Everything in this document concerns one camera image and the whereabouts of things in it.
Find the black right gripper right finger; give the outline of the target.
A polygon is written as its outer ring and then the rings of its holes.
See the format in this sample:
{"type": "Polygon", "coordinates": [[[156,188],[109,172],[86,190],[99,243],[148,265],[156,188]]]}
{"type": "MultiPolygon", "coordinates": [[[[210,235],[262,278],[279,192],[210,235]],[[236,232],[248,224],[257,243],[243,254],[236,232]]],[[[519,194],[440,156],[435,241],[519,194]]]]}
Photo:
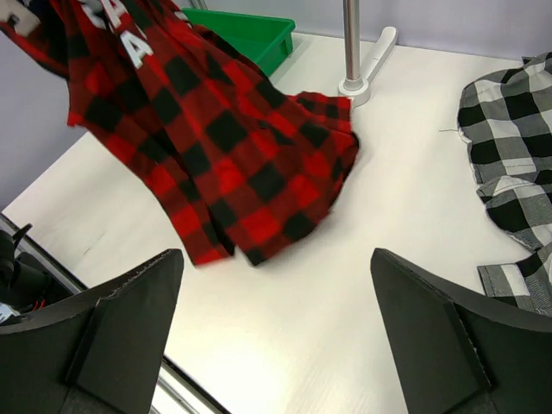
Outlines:
{"type": "Polygon", "coordinates": [[[383,248],[371,274],[410,413],[549,413],[551,319],[383,248]]]}

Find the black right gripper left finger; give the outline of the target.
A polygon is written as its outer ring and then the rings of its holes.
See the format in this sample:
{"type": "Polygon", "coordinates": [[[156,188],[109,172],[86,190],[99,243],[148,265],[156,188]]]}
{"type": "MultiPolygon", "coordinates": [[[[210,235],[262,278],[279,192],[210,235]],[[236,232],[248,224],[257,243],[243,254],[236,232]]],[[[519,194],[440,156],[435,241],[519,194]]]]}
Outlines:
{"type": "Polygon", "coordinates": [[[183,254],[138,267],[1,326],[3,413],[147,413],[183,254]]]}

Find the red black plaid shirt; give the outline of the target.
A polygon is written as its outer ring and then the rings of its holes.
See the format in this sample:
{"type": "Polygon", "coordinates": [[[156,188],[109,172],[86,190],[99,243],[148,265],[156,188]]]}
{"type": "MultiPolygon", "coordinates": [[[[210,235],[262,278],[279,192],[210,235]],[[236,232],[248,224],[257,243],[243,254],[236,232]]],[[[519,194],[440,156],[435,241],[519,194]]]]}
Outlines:
{"type": "Polygon", "coordinates": [[[68,125],[147,186],[196,266],[306,237],[354,166],[347,98],[281,92],[170,1],[4,1],[1,30],[66,81],[68,125]]]}

